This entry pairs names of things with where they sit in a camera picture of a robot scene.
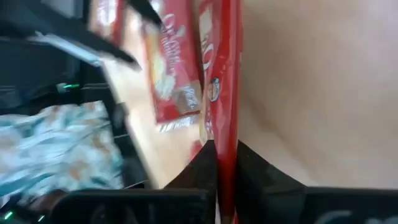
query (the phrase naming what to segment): food image on package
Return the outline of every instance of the food image on package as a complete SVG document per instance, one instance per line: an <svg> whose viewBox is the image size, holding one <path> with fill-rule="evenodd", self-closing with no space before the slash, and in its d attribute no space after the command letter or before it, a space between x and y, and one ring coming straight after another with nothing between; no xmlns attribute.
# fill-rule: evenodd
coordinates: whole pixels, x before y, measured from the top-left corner
<svg viewBox="0 0 398 224"><path fill-rule="evenodd" d="M155 0L152 7L164 26L144 25L149 80L156 121L167 131L188 126L201 110L191 1Z"/></svg>

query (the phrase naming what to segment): patterned cloth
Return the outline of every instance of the patterned cloth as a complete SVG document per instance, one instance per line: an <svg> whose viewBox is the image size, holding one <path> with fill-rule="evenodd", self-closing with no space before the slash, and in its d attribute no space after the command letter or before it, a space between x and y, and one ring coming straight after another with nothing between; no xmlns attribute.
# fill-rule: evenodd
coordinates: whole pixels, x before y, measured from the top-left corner
<svg viewBox="0 0 398 224"><path fill-rule="evenodd" d="M0 116L0 208L18 193L27 202L56 189L121 189L122 163L100 101Z"/></svg>

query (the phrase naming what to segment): cartoon logo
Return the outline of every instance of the cartoon logo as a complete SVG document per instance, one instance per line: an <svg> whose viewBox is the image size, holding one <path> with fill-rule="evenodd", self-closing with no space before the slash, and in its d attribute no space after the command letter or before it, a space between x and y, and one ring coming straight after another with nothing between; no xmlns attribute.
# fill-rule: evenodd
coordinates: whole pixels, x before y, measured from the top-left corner
<svg viewBox="0 0 398 224"><path fill-rule="evenodd" d="M220 95L220 80L218 78L214 78L207 89L207 94L211 102L214 102L218 99Z"/></svg>

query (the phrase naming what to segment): snack package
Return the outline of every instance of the snack package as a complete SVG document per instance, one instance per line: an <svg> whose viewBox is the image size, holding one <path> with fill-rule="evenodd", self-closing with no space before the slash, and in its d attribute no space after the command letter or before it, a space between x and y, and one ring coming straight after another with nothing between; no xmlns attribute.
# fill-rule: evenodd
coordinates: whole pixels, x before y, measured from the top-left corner
<svg viewBox="0 0 398 224"><path fill-rule="evenodd" d="M196 122L201 85L193 35L191 0L153 0L162 18L159 31L144 24L149 80L160 131Z"/></svg>
<svg viewBox="0 0 398 224"><path fill-rule="evenodd" d="M231 223L235 213L241 18L241 0L201 1L199 27L205 74L201 139L214 139L216 144L222 223Z"/></svg>
<svg viewBox="0 0 398 224"><path fill-rule="evenodd" d="M91 0L90 30L120 46L123 34L124 1Z"/></svg>

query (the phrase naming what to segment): beige surface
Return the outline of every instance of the beige surface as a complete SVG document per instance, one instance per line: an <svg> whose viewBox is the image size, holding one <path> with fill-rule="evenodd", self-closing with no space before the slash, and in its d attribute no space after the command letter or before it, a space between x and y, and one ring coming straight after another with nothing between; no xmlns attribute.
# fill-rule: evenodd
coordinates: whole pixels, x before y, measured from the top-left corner
<svg viewBox="0 0 398 224"><path fill-rule="evenodd" d="M304 184L397 187L398 2L243 2L240 139ZM143 61L134 24L124 47ZM158 133L144 74L110 74L163 187L185 167L198 130Z"/></svg>

